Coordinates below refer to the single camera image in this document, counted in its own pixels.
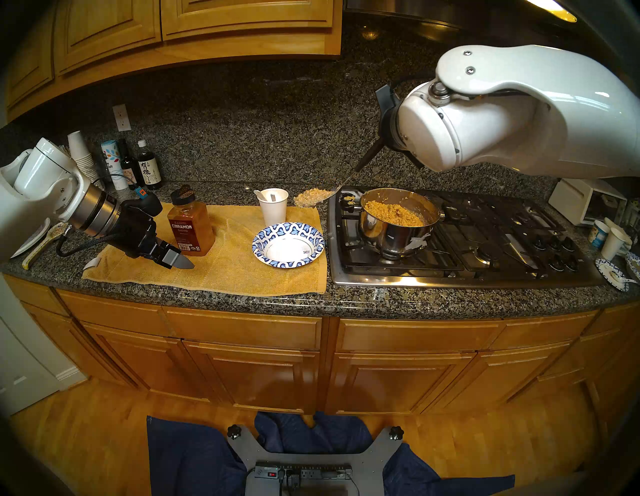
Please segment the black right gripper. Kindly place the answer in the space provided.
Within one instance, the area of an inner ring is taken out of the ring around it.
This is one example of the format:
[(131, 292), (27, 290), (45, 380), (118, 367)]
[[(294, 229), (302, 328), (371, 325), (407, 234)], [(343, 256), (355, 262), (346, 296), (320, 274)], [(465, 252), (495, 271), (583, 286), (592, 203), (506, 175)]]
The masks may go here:
[(376, 99), (380, 111), (378, 136), (388, 148), (400, 148), (400, 137), (397, 127), (397, 113), (400, 98), (389, 84), (376, 90)]

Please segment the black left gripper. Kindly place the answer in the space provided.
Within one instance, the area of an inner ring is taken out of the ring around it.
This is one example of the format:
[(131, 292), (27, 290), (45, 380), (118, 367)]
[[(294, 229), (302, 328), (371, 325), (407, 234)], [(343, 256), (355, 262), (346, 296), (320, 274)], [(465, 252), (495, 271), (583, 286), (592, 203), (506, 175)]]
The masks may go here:
[[(111, 229), (111, 246), (129, 257), (151, 257), (158, 248), (154, 217), (162, 210), (158, 199), (124, 200), (118, 220)], [(159, 241), (157, 264), (168, 269), (193, 269), (190, 259), (165, 241)]]

